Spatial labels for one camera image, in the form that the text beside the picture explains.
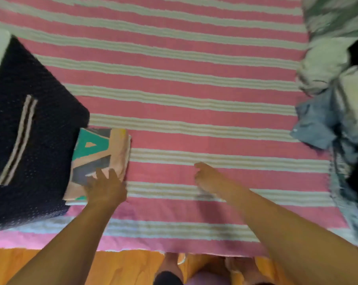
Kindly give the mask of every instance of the wooden floor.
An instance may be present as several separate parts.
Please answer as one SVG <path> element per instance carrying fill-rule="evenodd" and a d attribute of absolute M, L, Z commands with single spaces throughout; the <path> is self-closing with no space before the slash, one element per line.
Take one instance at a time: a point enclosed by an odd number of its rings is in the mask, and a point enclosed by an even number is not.
<path fill-rule="evenodd" d="M 0 249 L 0 285 L 5 284 L 37 250 Z M 187 280 L 206 263 L 217 257 L 189 255 L 180 267 Z M 154 274 L 162 262 L 158 252 L 132 250 L 123 252 L 97 252 L 86 285 L 151 285 Z M 260 270 L 279 285 L 292 285 L 282 269 L 266 258 L 257 258 Z M 234 275 L 233 284 L 242 284 L 242 276 Z"/>

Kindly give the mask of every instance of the pink striped bedsheet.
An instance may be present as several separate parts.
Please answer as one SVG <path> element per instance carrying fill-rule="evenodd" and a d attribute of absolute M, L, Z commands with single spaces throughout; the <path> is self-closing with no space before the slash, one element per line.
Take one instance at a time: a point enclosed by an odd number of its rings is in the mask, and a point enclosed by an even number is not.
<path fill-rule="evenodd" d="M 289 136 L 305 98 L 300 0 L 0 0 L 0 27 L 92 126 L 132 135 L 128 200 L 99 250 L 265 254 L 234 209 L 196 188 L 197 161 L 351 237 L 329 196 L 329 156 Z M 0 248 L 40 249 L 81 210 L 1 231 Z"/>

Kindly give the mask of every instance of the pile of clothes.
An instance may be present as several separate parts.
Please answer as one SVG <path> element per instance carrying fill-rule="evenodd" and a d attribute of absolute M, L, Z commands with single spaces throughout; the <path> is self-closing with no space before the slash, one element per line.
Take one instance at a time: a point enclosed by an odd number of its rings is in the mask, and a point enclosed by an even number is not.
<path fill-rule="evenodd" d="M 358 240 L 358 38 L 311 42 L 297 73 L 312 98 L 296 107 L 291 135 L 332 151 L 332 196 Z"/>

